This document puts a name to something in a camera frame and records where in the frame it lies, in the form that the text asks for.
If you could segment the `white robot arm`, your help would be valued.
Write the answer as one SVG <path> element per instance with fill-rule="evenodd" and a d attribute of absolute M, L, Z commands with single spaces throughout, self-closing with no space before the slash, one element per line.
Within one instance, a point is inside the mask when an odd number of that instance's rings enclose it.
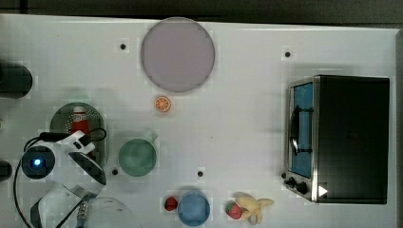
<path fill-rule="evenodd" d="M 76 217 L 72 228 L 142 228 L 122 202 L 100 195 L 106 173 L 89 156 L 94 150 L 92 139 L 82 131 L 43 132 L 24 150 L 23 174 L 32 181 L 52 183 L 30 208 L 34 228 L 62 228 L 71 216 Z"/>

